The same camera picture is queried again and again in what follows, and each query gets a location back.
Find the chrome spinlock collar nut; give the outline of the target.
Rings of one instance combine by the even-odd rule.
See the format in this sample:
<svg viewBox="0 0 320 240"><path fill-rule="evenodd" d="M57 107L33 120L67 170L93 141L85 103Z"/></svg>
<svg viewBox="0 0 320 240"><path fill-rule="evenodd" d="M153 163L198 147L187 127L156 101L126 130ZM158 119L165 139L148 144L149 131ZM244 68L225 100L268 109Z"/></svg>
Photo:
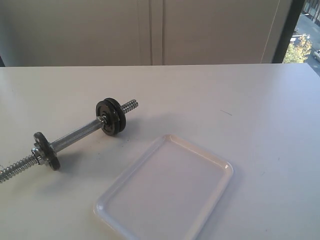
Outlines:
<svg viewBox="0 0 320 240"><path fill-rule="evenodd" d="M36 158L38 165L49 166L49 162L47 161L45 154L41 148L33 147L31 152L33 156Z"/></svg>

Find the white cabinet doors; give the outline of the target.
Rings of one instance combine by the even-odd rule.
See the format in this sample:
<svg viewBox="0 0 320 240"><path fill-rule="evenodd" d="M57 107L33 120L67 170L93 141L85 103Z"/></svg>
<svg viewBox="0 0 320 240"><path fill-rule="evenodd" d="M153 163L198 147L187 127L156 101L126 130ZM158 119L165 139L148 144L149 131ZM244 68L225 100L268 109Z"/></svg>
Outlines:
<svg viewBox="0 0 320 240"><path fill-rule="evenodd" d="M289 0L3 0L7 67L270 63Z"/></svg>

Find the chrome threaded dumbbell bar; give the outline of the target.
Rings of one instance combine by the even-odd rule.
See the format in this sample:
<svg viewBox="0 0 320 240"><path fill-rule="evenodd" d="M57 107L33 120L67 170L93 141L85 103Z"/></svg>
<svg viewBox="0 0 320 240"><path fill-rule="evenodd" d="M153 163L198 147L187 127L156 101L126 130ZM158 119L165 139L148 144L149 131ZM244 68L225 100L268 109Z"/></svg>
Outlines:
<svg viewBox="0 0 320 240"><path fill-rule="evenodd" d="M126 102L125 104L121 105L122 109L124 110L125 116L127 113L136 109L138 106L139 103L135 99L132 99ZM97 130L102 130L102 123L102 120L96 116L95 120L89 122L88 124L68 133L67 135L62 136L61 138L53 142L48 142L50 143L52 149L56 152L57 155L58 152L66 149L70 145L78 142L79 140L85 138L93 132ZM35 165L38 165L38 162L32 154L31 150L30 155L0 170L0 182L4 183Z"/></svg>

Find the white plastic tray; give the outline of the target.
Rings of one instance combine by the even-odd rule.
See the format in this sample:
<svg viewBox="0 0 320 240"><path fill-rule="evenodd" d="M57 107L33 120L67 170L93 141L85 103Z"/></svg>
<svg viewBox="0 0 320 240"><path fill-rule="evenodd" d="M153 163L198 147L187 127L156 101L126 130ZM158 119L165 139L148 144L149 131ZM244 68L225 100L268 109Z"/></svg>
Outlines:
<svg viewBox="0 0 320 240"><path fill-rule="evenodd" d="M228 161L166 134L97 199L94 213L126 240L194 240L233 173Z"/></svg>

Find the black weight plate left end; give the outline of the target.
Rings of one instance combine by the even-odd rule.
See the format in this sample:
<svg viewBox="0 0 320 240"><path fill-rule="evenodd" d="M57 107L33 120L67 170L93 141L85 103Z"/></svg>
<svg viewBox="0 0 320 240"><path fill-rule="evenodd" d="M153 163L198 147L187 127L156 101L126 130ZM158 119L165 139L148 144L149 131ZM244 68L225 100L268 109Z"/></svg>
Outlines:
<svg viewBox="0 0 320 240"><path fill-rule="evenodd" d="M41 132L36 132L33 135L35 140L34 147L41 156L38 162L42 165L49 165L53 171L60 169L61 165L58 160L56 152L51 147L46 137Z"/></svg>

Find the black weight plate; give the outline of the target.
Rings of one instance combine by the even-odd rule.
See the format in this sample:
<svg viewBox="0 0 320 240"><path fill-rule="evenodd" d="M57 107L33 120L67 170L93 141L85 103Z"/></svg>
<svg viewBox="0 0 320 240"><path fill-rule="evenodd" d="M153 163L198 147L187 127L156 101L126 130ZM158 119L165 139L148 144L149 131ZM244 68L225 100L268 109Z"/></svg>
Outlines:
<svg viewBox="0 0 320 240"><path fill-rule="evenodd" d="M117 114L118 117L118 124L119 124L119 133L122 132L127 124L127 119L125 116L125 112L122 109L121 105L119 104L119 102L117 100L115 100L114 98L108 97L105 99L107 102L111 103L115 109L115 112Z"/></svg>

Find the black weight plate right end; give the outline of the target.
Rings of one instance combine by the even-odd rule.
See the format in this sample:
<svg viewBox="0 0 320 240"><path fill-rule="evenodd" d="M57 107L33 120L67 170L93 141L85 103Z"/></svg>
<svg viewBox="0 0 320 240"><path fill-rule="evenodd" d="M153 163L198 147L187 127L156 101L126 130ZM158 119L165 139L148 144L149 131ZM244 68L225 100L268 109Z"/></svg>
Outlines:
<svg viewBox="0 0 320 240"><path fill-rule="evenodd" d="M108 136L115 136L119 132L118 115L111 103L105 99L96 105L96 116L102 120L102 131Z"/></svg>

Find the black window frame post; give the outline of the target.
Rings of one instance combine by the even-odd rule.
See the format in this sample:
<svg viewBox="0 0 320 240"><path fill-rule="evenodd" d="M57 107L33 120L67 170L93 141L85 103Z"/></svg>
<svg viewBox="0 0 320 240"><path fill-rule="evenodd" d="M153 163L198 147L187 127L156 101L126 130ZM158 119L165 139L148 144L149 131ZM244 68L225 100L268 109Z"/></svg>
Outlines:
<svg viewBox="0 0 320 240"><path fill-rule="evenodd" d="M290 44L290 39L293 35L304 4L304 0L291 1L289 11L281 31L281 35L272 58L272 64L281 64L283 62L288 46Z"/></svg>

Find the black weight plate end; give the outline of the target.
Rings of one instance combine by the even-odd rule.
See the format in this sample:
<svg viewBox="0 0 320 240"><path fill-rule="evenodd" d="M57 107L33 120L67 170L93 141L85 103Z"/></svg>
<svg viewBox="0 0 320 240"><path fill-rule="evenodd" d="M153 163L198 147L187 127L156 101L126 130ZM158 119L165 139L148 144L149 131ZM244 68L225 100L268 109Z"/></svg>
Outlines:
<svg viewBox="0 0 320 240"><path fill-rule="evenodd" d="M58 160L56 152L51 147L46 137L41 132L36 132L33 135L35 140L34 147L41 156L38 162L42 165L49 165L53 171L60 169L61 165Z"/></svg>
<svg viewBox="0 0 320 240"><path fill-rule="evenodd" d="M96 105L96 116L102 120L102 131L108 136L115 136L119 132L118 115L111 103L105 99Z"/></svg>

